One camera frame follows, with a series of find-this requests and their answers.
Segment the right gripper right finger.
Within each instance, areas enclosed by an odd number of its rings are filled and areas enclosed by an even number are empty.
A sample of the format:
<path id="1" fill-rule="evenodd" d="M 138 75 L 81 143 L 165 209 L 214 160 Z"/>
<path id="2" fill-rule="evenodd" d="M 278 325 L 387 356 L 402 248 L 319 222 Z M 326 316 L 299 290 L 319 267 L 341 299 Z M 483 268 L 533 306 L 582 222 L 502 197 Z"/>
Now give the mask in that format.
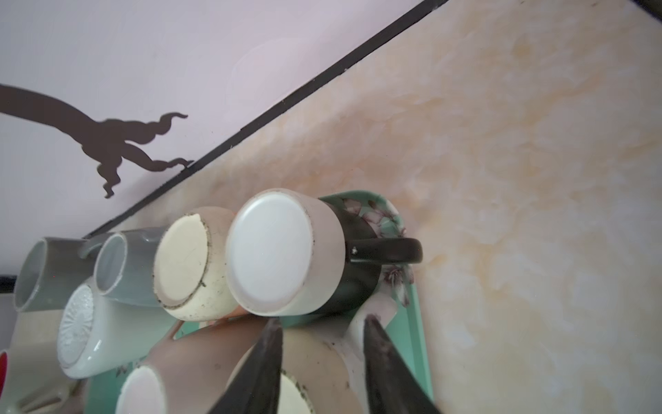
<path id="1" fill-rule="evenodd" d="M 441 414 L 373 314 L 365 319 L 363 354 L 370 413 Z"/>

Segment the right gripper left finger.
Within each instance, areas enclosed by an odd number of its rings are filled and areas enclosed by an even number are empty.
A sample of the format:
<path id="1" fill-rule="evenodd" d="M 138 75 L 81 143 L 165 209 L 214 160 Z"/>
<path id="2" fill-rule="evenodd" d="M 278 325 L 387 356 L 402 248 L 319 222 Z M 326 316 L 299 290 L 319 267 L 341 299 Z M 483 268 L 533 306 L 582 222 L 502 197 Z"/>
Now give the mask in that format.
<path id="1" fill-rule="evenodd" d="M 283 334 L 279 319 L 267 322 L 248 358 L 209 413 L 278 412 Z"/>

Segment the pale pink mug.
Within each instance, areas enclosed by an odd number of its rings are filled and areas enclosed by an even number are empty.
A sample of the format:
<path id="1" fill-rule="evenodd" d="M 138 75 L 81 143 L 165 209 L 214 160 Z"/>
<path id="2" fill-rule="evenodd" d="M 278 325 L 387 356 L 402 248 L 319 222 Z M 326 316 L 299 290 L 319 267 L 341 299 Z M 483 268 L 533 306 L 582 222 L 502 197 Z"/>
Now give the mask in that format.
<path id="1" fill-rule="evenodd" d="M 117 413 L 206 413 L 222 397 L 241 357 L 267 319 L 220 321 L 177 339 L 175 324 L 127 377 Z"/>

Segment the cream beige mug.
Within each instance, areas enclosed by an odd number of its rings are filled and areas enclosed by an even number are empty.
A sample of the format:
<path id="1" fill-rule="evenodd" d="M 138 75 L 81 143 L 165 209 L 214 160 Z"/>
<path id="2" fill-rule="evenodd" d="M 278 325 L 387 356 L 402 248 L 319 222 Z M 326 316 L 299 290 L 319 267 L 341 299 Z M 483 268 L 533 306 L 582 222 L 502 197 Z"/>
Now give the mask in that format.
<path id="1" fill-rule="evenodd" d="M 376 315 L 384 328 L 397 311 L 394 299 L 376 293 L 352 318 L 323 317 L 302 327 L 284 328 L 277 413 L 369 412 L 363 355 L 365 319 Z M 234 367 L 226 389 L 252 348 Z"/>

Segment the white mug red inside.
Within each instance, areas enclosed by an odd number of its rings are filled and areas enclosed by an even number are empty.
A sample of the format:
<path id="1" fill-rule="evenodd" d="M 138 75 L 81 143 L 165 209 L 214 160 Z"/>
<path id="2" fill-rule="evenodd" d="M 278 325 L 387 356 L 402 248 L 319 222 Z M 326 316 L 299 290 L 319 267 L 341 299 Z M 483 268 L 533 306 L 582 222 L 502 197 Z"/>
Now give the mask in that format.
<path id="1" fill-rule="evenodd" d="M 1 412 L 81 413 L 84 382 L 67 377 L 56 352 L 62 312 L 17 315 L 10 345 L 1 349 Z"/>

